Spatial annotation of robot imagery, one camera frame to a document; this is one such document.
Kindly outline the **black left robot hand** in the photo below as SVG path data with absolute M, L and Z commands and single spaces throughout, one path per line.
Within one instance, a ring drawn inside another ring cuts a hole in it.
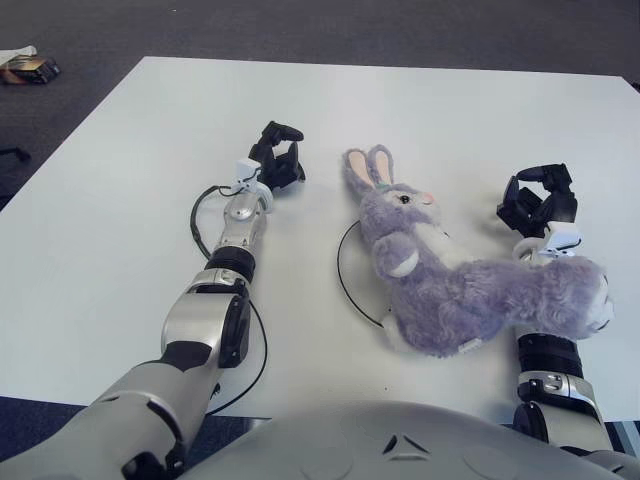
M 287 125 L 270 121 L 248 157 L 261 165 L 258 181 L 270 190 L 285 188 L 294 182 L 304 182 L 306 174 L 299 162 L 298 143 L 304 140 L 304 134 Z M 278 156 L 274 148 L 281 142 L 290 143 L 288 150 Z

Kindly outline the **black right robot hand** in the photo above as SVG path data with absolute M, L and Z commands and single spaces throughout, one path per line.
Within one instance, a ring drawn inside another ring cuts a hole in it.
M 538 182 L 549 193 L 541 199 L 519 182 Z M 543 238 L 551 221 L 573 223 L 578 202 L 571 191 L 571 176 L 565 164 L 551 164 L 521 170 L 512 176 L 506 186 L 497 216 L 524 238 Z

